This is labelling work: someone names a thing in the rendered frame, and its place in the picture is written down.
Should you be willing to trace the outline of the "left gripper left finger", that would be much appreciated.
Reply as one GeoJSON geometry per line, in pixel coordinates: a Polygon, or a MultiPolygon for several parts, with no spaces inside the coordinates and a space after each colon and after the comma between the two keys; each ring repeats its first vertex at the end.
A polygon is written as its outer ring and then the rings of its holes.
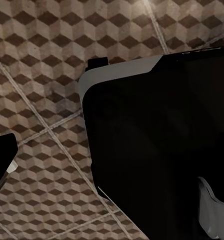
{"type": "Polygon", "coordinates": [[[0,136],[0,180],[17,153],[18,146],[14,133],[0,136]]]}

